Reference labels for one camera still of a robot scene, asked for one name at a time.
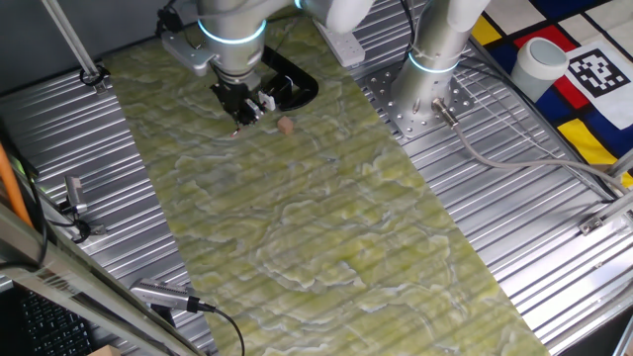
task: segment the white power strip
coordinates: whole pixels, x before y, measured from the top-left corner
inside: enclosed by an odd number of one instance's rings
[[[323,35],[323,38],[344,67],[354,66],[365,60],[365,49],[358,43],[354,34],[336,34],[315,21],[315,25]]]

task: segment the green marbled mat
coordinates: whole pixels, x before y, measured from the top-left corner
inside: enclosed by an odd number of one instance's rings
[[[320,86],[290,136],[275,113],[231,138],[215,77],[159,41],[106,58],[193,286],[247,355],[547,354],[314,25],[280,51]]]

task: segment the blue led ring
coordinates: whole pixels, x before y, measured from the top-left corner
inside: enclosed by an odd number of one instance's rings
[[[455,63],[455,65],[453,65],[452,67],[450,67],[448,69],[429,69],[429,68],[421,65],[420,63],[416,62],[415,59],[413,59],[413,55],[411,55],[411,52],[408,53],[408,58],[411,60],[411,63],[413,63],[413,65],[415,65],[419,69],[421,69],[421,70],[423,70],[425,72],[433,73],[433,74],[441,74],[441,73],[446,73],[446,72],[452,71],[453,69],[455,69],[457,67],[457,64],[459,64],[459,61],[458,61],[457,63]]]
[[[257,39],[259,37],[259,35],[261,35],[264,30],[266,29],[266,20],[264,20],[264,22],[261,23],[261,26],[259,27],[259,29],[257,30],[257,32],[255,32],[254,34],[252,34],[251,36],[244,38],[244,39],[239,39],[239,40],[228,40],[228,39],[223,39],[223,38],[219,38],[218,36],[215,36],[214,34],[210,33],[209,31],[207,31],[207,29],[205,29],[205,27],[202,25],[202,22],[200,20],[198,20],[198,26],[200,27],[200,30],[202,30],[202,32],[207,35],[207,37],[209,37],[210,39],[217,41],[221,44],[225,44],[225,45],[243,45],[243,44],[248,44],[249,42]]]

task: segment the ribbed aluminum surface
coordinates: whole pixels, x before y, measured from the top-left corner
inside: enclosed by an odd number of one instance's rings
[[[0,117],[54,201],[65,199],[65,175],[81,178],[88,200],[81,218],[108,232],[81,245],[88,255],[127,287],[141,277],[189,283],[113,90],[97,95],[72,73],[0,99]],[[197,346],[213,343],[201,314],[177,312],[174,320]],[[95,334],[113,337],[103,329]],[[141,354],[125,340],[111,342]]]
[[[418,13],[422,4],[417,3]],[[376,1],[355,36],[367,57],[350,72],[364,87],[366,75],[404,57],[409,31],[399,1]],[[492,88],[544,148],[575,159],[555,132],[505,87],[480,74],[469,76]],[[127,286],[139,277],[188,283],[114,93],[97,96],[76,78],[76,73],[62,76],[3,98],[0,115],[24,154],[42,171],[40,185],[55,200],[63,199],[64,175],[81,176],[90,208],[86,219],[108,229],[108,236],[84,243],[88,254]],[[508,118],[487,92],[477,85],[469,88]],[[372,94],[366,94],[373,101]],[[377,110],[389,125],[389,118]],[[490,158],[545,157],[483,110],[463,118],[460,125],[474,147]],[[439,123],[416,139],[402,137],[395,126],[392,132],[552,353],[560,353],[632,304],[626,289],[633,278],[631,229],[617,222],[582,236],[577,225],[603,207],[602,197],[567,170],[482,166]],[[174,316],[181,332],[198,346],[213,342],[200,316]],[[99,336],[107,337],[103,331]],[[115,344],[138,353],[125,341]]]
[[[417,3],[417,14],[423,2]],[[414,139],[403,137],[365,86],[377,70],[405,56],[409,26],[399,0],[377,1],[354,35],[366,59],[349,68],[368,99],[431,189],[495,275],[528,325],[558,354],[633,302],[633,232],[624,222],[583,236],[578,225],[604,207],[603,197],[565,168],[502,170],[475,161],[443,122]],[[476,51],[471,44],[465,53]],[[457,71],[490,109],[509,123],[512,110],[539,144],[558,157],[577,159],[555,131],[519,104],[517,96],[482,74]],[[483,90],[478,81],[494,94]],[[478,105],[460,126],[475,149],[498,161],[546,158]],[[517,130],[522,127],[514,125]]]

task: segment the orange pole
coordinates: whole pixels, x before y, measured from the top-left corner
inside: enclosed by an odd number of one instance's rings
[[[20,192],[18,180],[13,172],[13,168],[11,168],[9,157],[7,157],[7,152],[5,152],[2,144],[0,144],[0,177],[7,189],[7,194],[9,195],[9,200],[11,201],[14,213],[27,225],[33,227],[27,207],[24,205],[24,199],[22,198],[22,193]]]

